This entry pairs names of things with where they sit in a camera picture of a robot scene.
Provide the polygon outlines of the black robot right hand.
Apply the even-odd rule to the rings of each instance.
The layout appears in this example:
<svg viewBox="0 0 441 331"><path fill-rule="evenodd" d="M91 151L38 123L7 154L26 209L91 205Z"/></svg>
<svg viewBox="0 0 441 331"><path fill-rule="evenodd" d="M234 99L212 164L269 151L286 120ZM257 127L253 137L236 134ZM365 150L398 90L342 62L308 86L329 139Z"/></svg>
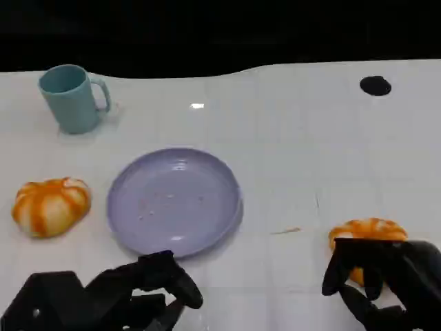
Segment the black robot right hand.
<svg viewBox="0 0 441 331"><path fill-rule="evenodd" d="M440 329L440 251L426 241L337 238L322 294L366 330Z"/></svg>

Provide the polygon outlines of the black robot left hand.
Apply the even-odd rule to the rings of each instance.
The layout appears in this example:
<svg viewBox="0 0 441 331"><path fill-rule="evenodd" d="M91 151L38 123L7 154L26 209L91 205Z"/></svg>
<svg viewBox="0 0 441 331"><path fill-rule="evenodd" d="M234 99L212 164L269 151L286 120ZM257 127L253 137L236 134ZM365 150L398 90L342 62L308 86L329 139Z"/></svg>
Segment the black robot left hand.
<svg viewBox="0 0 441 331"><path fill-rule="evenodd" d="M172 330L203 295L170 250L108 269L85 287L94 304L94 330Z"/></svg>

